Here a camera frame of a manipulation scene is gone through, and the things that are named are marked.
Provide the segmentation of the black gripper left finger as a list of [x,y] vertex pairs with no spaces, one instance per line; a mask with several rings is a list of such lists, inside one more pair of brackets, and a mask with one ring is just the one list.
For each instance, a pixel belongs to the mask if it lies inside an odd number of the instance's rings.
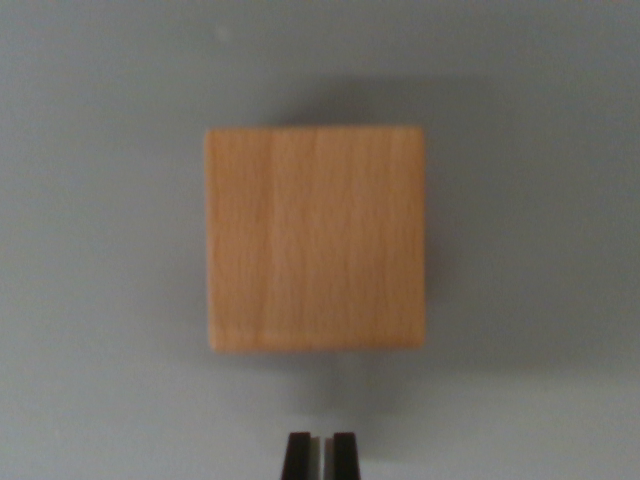
[[281,480],[318,480],[320,477],[320,440],[310,432],[289,434]]

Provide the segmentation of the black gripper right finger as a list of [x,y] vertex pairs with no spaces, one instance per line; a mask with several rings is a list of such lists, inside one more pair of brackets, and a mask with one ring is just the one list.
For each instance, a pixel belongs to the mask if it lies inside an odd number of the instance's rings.
[[354,432],[338,432],[325,439],[323,479],[361,479],[357,439]]

